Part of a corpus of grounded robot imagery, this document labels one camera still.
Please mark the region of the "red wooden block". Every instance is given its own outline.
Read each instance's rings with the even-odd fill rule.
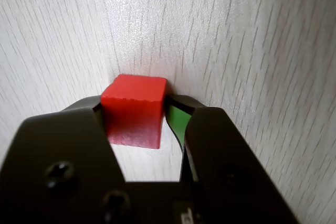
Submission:
[[[101,95],[110,143],[160,148],[167,80],[120,74]]]

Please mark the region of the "wood grain surface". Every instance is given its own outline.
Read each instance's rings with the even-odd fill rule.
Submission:
[[[0,0],[0,160],[29,116],[120,73],[166,77],[227,112],[301,223],[335,223],[335,4]],[[127,180],[178,179],[166,124],[160,150],[113,149]]]

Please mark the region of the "screw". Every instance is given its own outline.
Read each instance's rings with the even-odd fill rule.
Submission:
[[[46,185],[50,190],[68,189],[75,178],[74,165],[69,161],[60,161],[46,169]]]
[[[237,164],[227,164],[222,167],[224,185],[235,193],[247,193],[254,188],[254,179],[251,173]]]
[[[124,191],[114,190],[104,197],[105,223],[128,223],[130,218],[131,202]]]

